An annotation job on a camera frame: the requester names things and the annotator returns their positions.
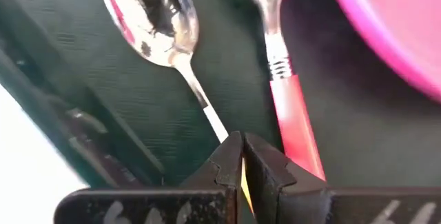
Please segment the metal fork red handle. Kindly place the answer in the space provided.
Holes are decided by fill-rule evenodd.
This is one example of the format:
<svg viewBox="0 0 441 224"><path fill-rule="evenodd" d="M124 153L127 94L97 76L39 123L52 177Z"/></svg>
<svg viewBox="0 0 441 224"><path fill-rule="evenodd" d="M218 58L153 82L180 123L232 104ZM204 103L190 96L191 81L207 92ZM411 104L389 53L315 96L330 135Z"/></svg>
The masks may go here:
<svg viewBox="0 0 441 224"><path fill-rule="evenodd" d="M269 84L285 155L309 173L325 180L300 81L285 43L281 21L283 0L253 2L258 6L263 22Z"/></svg>

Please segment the dark green plastic tray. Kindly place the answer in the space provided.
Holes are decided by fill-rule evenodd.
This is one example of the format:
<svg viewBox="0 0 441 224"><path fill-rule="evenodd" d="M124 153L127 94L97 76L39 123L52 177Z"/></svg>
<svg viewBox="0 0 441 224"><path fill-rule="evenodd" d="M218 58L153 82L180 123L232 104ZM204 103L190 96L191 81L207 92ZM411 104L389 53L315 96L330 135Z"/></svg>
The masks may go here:
<svg viewBox="0 0 441 224"><path fill-rule="evenodd" d="M256 6L193 1L201 33L192 66L220 119L280 147ZM441 186L441 104L390 70L336 0L284 0L282 18L328 182ZM20 60L37 62L60 93L83 108L95 94L128 124L169 183L216 147L182 76L140 58L103 0L0 0L0 27Z"/></svg>

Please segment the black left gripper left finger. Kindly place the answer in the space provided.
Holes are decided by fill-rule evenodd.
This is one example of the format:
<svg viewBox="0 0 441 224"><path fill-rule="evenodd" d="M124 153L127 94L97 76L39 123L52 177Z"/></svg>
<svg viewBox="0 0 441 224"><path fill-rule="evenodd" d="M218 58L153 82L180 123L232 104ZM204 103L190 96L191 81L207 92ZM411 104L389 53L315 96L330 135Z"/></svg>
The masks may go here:
<svg viewBox="0 0 441 224"><path fill-rule="evenodd" d="M238 187L242 166L243 138L239 131L232 132L210 157L188 178L183 187Z"/></svg>

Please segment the pink round plate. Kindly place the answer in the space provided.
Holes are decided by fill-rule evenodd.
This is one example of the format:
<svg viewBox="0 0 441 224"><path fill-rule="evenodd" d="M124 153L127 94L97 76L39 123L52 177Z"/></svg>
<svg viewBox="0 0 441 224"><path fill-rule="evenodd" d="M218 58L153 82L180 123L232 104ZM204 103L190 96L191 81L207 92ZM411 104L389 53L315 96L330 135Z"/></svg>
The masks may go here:
<svg viewBox="0 0 441 224"><path fill-rule="evenodd" d="M441 0L336 0L399 77L441 103Z"/></svg>

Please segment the metal spoon orange handle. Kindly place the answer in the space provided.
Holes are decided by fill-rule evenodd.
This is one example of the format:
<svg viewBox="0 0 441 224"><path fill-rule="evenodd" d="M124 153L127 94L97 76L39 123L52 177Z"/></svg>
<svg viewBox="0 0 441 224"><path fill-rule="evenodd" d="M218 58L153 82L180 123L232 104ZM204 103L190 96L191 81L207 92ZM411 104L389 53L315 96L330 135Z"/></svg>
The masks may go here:
<svg viewBox="0 0 441 224"><path fill-rule="evenodd" d="M191 66L200 27L192 0L103 0L114 25L143 59L174 68L187 82L216 138L228 131L210 103Z"/></svg>

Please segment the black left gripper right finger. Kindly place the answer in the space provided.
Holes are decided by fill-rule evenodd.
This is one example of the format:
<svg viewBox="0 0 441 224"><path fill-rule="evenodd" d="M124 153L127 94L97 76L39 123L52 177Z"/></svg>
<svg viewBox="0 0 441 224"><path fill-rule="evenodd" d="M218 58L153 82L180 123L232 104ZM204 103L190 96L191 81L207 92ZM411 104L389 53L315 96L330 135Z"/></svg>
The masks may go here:
<svg viewBox="0 0 441 224"><path fill-rule="evenodd" d="M326 224L331 197L324 180L255 134L246 133L243 155L258 224Z"/></svg>

